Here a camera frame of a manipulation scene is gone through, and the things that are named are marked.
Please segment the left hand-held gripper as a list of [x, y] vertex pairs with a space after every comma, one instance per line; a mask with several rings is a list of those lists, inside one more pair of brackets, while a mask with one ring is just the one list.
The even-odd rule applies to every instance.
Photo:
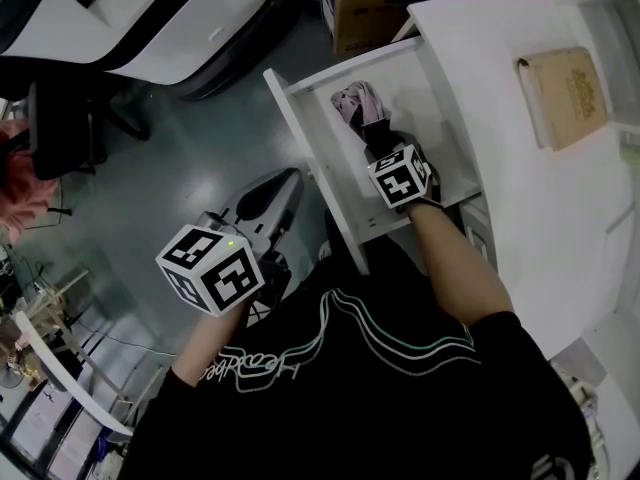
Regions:
[[[209, 316], [221, 318], [249, 299], [272, 309], [292, 278], [272, 242], [291, 228], [303, 191], [297, 168], [268, 173], [236, 191], [220, 216], [205, 212], [183, 226], [156, 264], [183, 302]], [[260, 218], [263, 235], [223, 218]]]

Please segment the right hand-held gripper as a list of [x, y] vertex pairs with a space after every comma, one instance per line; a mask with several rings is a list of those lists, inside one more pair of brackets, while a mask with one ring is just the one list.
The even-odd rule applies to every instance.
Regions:
[[422, 160], [414, 145], [376, 160], [367, 173], [386, 206], [396, 213], [412, 204], [444, 208], [437, 172]]

